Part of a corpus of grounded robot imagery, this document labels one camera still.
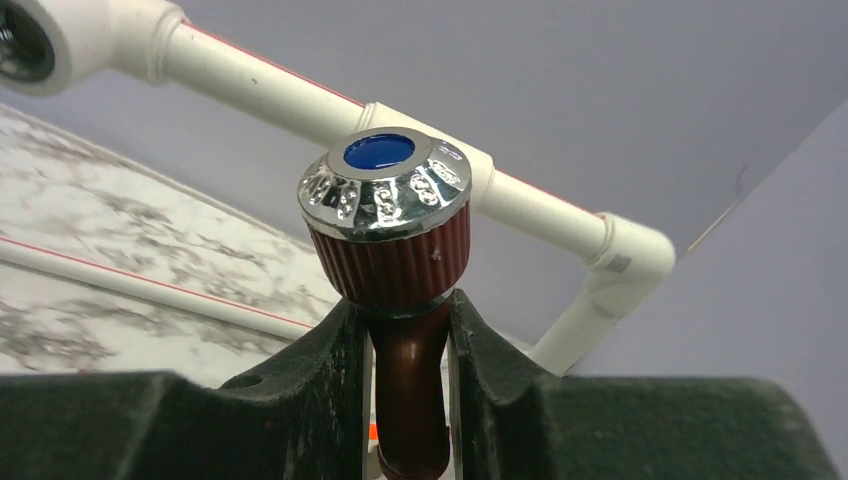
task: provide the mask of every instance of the wall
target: wall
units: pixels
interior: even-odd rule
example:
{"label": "wall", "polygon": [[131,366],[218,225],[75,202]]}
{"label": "wall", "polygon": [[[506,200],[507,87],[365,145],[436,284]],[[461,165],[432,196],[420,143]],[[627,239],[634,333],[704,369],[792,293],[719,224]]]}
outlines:
{"label": "wall", "polygon": [[578,371],[775,380],[848,473],[846,182],[848,103]]}
{"label": "wall", "polygon": [[[205,28],[681,249],[848,95],[844,0],[177,1]],[[117,73],[0,102],[305,238],[295,179],[321,152],[285,132]],[[495,326],[534,341],[580,290],[577,262],[485,219],[474,235],[463,286]]]}

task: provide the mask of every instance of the blue button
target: blue button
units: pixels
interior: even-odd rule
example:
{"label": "blue button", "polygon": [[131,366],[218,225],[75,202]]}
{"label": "blue button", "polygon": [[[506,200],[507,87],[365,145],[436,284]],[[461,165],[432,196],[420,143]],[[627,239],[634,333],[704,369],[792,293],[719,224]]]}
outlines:
{"label": "blue button", "polygon": [[379,170],[397,165],[412,156],[415,144],[396,133],[383,133],[357,140],[345,149],[348,165],[360,170]]}

